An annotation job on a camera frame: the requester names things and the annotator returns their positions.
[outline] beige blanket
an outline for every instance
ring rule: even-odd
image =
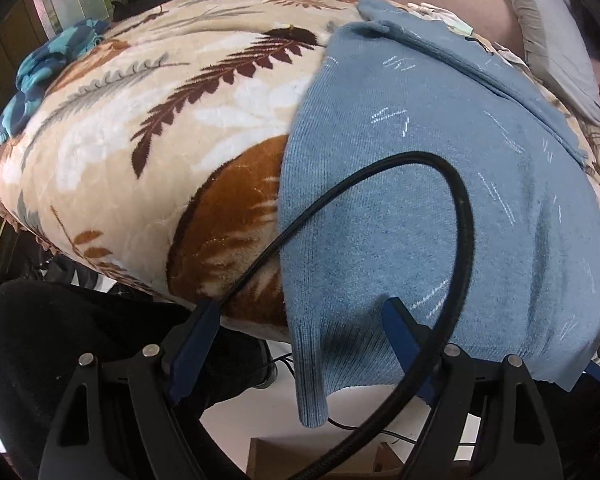
[[[331,33],[361,19],[356,3],[173,0],[117,24],[0,148],[2,214],[152,294],[219,296],[277,234],[286,136]],[[540,88],[589,153],[600,202],[600,154]],[[223,314],[228,326],[286,338],[277,259]]]

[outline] person's leg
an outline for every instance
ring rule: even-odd
[[[19,474],[37,479],[56,407],[81,354],[92,352],[101,362],[131,357],[160,343],[188,315],[176,304],[142,303],[70,285],[0,286],[0,438]],[[227,332],[220,330],[192,396],[198,415],[266,374],[263,343]]]

